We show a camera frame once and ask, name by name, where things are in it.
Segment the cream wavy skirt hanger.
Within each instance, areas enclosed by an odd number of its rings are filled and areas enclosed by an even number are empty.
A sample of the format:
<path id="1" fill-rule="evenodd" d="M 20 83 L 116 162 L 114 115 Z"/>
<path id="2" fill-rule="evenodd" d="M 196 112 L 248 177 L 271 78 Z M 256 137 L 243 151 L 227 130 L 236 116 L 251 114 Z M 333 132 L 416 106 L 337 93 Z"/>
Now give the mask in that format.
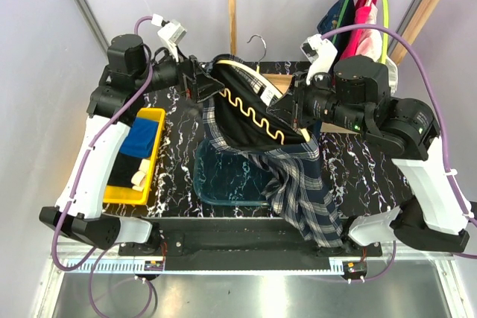
<path id="1" fill-rule="evenodd" d="M 253 38 L 259 38 L 263 44 L 264 49 L 263 55 L 258 60 L 255 70 L 235 60 L 219 60 L 217 64 L 229 66 L 234 70 L 238 69 L 239 74 L 246 74 L 249 78 L 252 78 L 254 80 L 254 85 L 252 86 L 252 89 L 259 89 L 260 101 L 265 105 L 265 107 L 268 107 L 270 104 L 272 104 L 272 100 L 280 99 L 282 97 L 282 93 L 280 90 L 278 90 L 277 87 L 275 87 L 275 85 L 272 84 L 272 82 L 270 82 L 266 77 L 259 73 L 260 62 L 265 58 L 267 54 L 267 45 L 263 37 L 258 34 L 252 35 L 247 41 L 247 43 L 250 43 Z M 250 106 L 244 107 L 243 100 L 240 97 L 234 98 L 232 96 L 232 92 L 227 87 L 221 90 L 219 94 L 223 98 L 226 98 L 230 105 L 234 106 L 235 108 L 239 108 L 241 114 L 252 120 L 257 127 L 264 129 L 269 137 L 271 137 L 275 141 L 278 141 L 281 145 L 285 144 L 285 134 L 283 133 L 283 131 L 275 130 L 274 132 L 272 132 L 269 120 L 267 118 L 261 118 L 258 121 L 255 109 Z"/>

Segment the navy plaid skirt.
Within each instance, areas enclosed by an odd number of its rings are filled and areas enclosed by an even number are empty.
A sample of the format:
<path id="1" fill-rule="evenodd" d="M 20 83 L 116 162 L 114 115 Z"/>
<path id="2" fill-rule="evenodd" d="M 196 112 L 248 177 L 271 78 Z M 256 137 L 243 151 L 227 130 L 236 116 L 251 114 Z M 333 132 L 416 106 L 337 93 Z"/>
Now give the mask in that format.
<path id="1" fill-rule="evenodd" d="M 206 72 L 224 84 L 232 96 L 240 97 L 244 107 L 253 107 L 256 117 L 267 118 L 271 131 L 281 130 L 281 145 L 230 105 L 219 93 L 203 105 L 203 127 L 209 143 L 220 153 L 243 156 L 257 167 L 270 172 L 273 178 L 264 191 L 271 209 L 297 229 L 306 241 L 319 247 L 341 247 L 343 226 L 335 200 L 322 176 L 320 148 L 316 136 L 301 133 L 266 113 L 259 89 L 252 89 L 254 80 L 239 70 L 217 64 L 219 60 L 235 60 L 231 54 L 219 54 L 206 65 Z"/>

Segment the blue denim garment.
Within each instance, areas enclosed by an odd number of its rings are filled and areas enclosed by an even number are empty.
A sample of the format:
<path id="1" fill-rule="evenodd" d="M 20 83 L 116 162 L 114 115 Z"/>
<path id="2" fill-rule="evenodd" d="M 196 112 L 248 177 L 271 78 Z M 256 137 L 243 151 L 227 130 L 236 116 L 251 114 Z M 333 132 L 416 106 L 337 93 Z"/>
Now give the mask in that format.
<path id="1" fill-rule="evenodd" d="M 336 29 L 335 26 L 338 21 L 338 17 L 339 17 L 339 13 L 340 13 L 340 9 L 343 4 L 343 1 L 344 0 L 337 0 L 337 2 L 334 3 L 333 6 L 331 6 L 328 12 L 319 21 L 317 25 L 317 31 L 319 34 L 324 34 Z M 355 21 L 355 13 L 356 13 L 356 8 L 355 8 L 354 0 L 350 0 L 347 7 L 347 12 L 344 16 L 344 19 L 340 28 L 353 25 Z"/>

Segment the pink red t-shirt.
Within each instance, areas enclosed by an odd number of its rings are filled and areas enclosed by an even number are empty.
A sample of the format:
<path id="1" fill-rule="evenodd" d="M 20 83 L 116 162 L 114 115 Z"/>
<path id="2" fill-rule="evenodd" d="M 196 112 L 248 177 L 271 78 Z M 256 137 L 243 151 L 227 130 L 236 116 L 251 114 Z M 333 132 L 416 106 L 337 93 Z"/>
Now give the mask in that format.
<path id="1" fill-rule="evenodd" d="M 375 25 L 377 23 L 377 0 L 358 0 L 356 3 L 355 25 Z M 374 29 L 351 31 L 350 41 L 340 59 L 362 55 L 378 61 L 382 54 L 382 35 Z"/>

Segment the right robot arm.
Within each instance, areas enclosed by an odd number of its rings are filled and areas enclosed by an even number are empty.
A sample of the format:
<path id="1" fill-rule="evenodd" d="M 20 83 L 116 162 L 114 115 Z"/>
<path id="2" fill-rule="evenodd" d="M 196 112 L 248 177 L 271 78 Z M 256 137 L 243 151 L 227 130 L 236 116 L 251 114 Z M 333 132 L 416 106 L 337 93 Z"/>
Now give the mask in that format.
<path id="1" fill-rule="evenodd" d="M 352 219 L 338 237 L 342 253 L 356 255 L 387 241 L 421 251 L 464 252 L 474 205 L 457 203 L 443 163 L 443 130 L 426 103 L 391 96 L 386 65 L 358 55 L 338 61 L 333 74 L 300 72 L 267 112 L 293 129 L 321 121 L 357 133 L 407 179 L 412 198 L 388 212 Z"/>

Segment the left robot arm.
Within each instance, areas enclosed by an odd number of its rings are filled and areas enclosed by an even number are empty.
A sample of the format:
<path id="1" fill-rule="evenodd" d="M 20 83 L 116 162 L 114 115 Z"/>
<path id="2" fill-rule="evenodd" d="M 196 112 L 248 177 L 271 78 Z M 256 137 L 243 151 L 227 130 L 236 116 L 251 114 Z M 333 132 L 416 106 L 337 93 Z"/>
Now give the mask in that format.
<path id="1" fill-rule="evenodd" d="M 144 255 L 155 254 L 161 237 L 153 224 L 136 217 L 102 212 L 107 181 L 119 149 L 130 132 L 148 92 L 180 88 L 200 103 L 224 89 L 194 56 L 176 60 L 167 56 L 154 63 L 148 46 L 137 34 L 113 39 L 108 64 L 90 95 L 83 142 L 72 174 L 53 206 L 42 207 L 39 219 L 54 232 L 99 249 L 134 243 Z"/>

